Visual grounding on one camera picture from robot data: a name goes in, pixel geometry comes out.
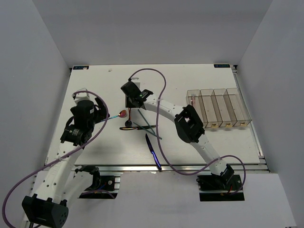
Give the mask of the rainbow spoon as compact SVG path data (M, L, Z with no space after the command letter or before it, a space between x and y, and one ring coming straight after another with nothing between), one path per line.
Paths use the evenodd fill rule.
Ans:
M126 110L122 110L118 115L110 116L107 119L111 120L111 119L115 119L115 118L125 118L126 116L127 116L127 111Z

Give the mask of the black spoon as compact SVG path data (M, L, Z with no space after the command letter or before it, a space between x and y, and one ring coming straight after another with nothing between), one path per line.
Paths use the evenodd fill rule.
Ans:
M128 108L128 120L125 122L125 127L131 127L132 121L131 121L131 108Z

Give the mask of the pink handled fork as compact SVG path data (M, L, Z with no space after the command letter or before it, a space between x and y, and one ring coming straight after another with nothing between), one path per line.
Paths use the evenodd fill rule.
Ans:
M193 107L195 107L195 102L196 102L195 100L196 100L196 96L195 96L195 94L192 94L190 102Z

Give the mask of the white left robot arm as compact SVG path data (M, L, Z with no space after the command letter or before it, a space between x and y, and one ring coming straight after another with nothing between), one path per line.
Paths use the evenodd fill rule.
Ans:
M65 224L69 206L83 191L94 190L100 185L99 169L82 166L68 180L75 162L89 140L93 138L95 124L109 115L100 98L75 96L75 106L70 109L70 119L60 138L59 150L46 177L32 196L26 196L22 207L29 222L48 228L61 228Z

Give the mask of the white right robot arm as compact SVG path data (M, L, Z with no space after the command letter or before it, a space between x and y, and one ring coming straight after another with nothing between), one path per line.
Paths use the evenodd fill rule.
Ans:
M210 163L211 175L219 189L224 190L231 185L234 171L220 158L209 142L205 135L203 122L193 106L182 107L161 100L147 89L141 91L132 81L125 83L121 90L126 95L127 100L136 108L155 112L158 116L161 115L174 122L179 138L193 146L204 161Z

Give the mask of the black knife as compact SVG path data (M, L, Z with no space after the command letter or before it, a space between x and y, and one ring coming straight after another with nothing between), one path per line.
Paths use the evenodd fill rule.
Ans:
M132 127L132 126L120 127L119 129L123 130L123 131L128 131L128 130L148 130L148 129L154 129L154 128L156 128L155 125L151 125L151 126L146 125L146 126L134 126L134 127Z

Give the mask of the blue iridescent knife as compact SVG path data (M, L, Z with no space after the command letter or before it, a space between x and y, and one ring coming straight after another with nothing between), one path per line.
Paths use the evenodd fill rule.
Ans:
M158 158L157 158L157 156L156 156L156 154L155 154L155 151L154 151L154 149L153 149L153 147L152 147L152 144L151 144L150 139L149 139L149 137L148 137L147 134L145 134L145 139L146 139L146 142L147 142L149 151L150 151L150 153L151 153L152 156L153 156L153 159L154 159L154 162L155 162L155 164L156 164L157 169L158 169L159 171L162 171L161 164L160 164L160 162L159 162L159 160L158 160Z

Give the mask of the clear plastic bin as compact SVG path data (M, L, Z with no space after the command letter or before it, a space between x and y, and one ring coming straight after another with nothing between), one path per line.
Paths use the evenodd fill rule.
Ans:
M203 117L206 128L218 128L222 124L219 106L213 89L200 90L203 104Z
M202 102L200 101L200 90L188 90L186 93L186 103L188 105L191 105L191 95L195 94L196 96L196 102L195 102L195 111L197 112L198 116L200 117L201 121L203 122L203 126L204 128L206 127L206 123L205 123L205 117L203 116L203 112L202 112Z
M242 94L238 88L228 88L228 96L230 98L234 114L236 116L237 127L245 127L252 121L250 114L247 110Z
M236 116L226 89L214 89L214 95L218 103L219 112L222 119L220 127L230 128L236 123Z

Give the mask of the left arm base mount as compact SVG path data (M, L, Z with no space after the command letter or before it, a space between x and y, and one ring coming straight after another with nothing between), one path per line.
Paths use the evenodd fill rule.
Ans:
M119 186L120 175L107 175L94 169L92 184L85 189L79 199L115 199Z

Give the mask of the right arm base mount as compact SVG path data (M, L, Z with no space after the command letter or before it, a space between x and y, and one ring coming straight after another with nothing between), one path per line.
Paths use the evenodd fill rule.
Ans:
M234 175L228 184L216 182L212 175L196 178L201 202L244 201L243 185L240 175Z

